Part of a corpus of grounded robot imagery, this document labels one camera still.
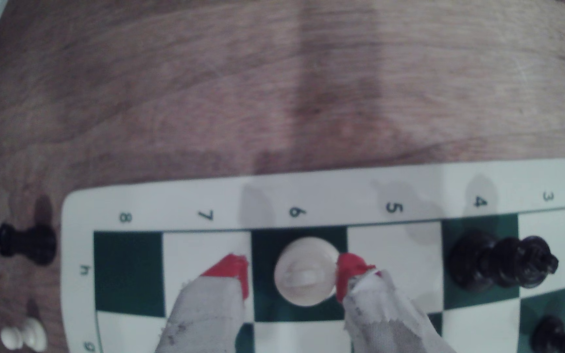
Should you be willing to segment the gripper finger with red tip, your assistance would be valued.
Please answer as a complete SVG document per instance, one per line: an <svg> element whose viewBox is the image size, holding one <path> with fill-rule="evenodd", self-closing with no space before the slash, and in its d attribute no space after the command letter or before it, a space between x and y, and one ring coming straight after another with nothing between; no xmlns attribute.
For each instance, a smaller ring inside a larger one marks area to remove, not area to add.
<svg viewBox="0 0 565 353"><path fill-rule="evenodd" d="M247 258L227 254L181 289L155 352L236 352L248 295Z"/></svg>
<svg viewBox="0 0 565 353"><path fill-rule="evenodd" d="M337 260L336 299L354 352L454 352L387 269L353 253Z"/></svg>

